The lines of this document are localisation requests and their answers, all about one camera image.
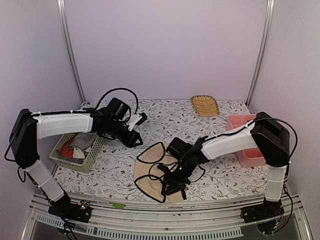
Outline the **beige garment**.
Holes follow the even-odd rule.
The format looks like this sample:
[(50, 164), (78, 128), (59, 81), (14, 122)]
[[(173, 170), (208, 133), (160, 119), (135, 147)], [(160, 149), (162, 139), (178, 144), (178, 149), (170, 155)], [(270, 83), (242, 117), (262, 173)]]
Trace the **beige garment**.
[(147, 197), (158, 203), (175, 203), (187, 199), (186, 194), (182, 196), (180, 192), (169, 196), (161, 194), (163, 187), (164, 174), (157, 168), (159, 164), (168, 167), (172, 166), (177, 160), (166, 152), (168, 143), (157, 142), (136, 157), (134, 167), (134, 184)]

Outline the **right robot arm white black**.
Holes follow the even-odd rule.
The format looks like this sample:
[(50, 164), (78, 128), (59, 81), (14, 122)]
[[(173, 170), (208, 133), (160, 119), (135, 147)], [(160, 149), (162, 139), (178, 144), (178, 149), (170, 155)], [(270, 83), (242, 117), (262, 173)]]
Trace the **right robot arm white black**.
[(161, 194), (169, 196), (184, 190), (199, 165), (223, 155), (241, 153), (242, 159), (258, 159), (268, 166), (265, 202), (258, 213), (269, 218), (278, 210), (290, 163), (290, 133), (282, 124), (265, 112), (230, 115), (223, 133), (200, 137), (194, 144), (175, 137), (165, 151), (177, 160), (176, 168), (158, 167), (164, 173)]

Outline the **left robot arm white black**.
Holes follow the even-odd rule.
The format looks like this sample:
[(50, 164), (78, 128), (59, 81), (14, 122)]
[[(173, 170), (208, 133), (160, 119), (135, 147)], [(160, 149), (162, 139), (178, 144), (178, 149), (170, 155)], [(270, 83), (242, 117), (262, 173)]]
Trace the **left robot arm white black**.
[(143, 140), (134, 127), (143, 123), (147, 116), (144, 113), (133, 113), (124, 118), (126, 113), (126, 110), (112, 111), (106, 107), (54, 112), (31, 112), (25, 108), (15, 120), (6, 151), (12, 152), (11, 161), (23, 169), (55, 202), (55, 209), (63, 217), (70, 217), (75, 211), (74, 205), (63, 198), (63, 188), (42, 162), (39, 142), (57, 140), (66, 134), (95, 133), (100, 137), (113, 137), (128, 148), (140, 146)]

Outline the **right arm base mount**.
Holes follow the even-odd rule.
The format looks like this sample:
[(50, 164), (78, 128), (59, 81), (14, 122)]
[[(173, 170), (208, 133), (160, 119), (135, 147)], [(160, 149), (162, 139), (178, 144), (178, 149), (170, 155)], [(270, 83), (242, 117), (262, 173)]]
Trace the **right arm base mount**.
[(240, 217), (245, 223), (252, 223), (269, 218), (279, 217), (284, 214), (282, 201), (269, 201), (266, 198), (260, 204), (241, 208)]

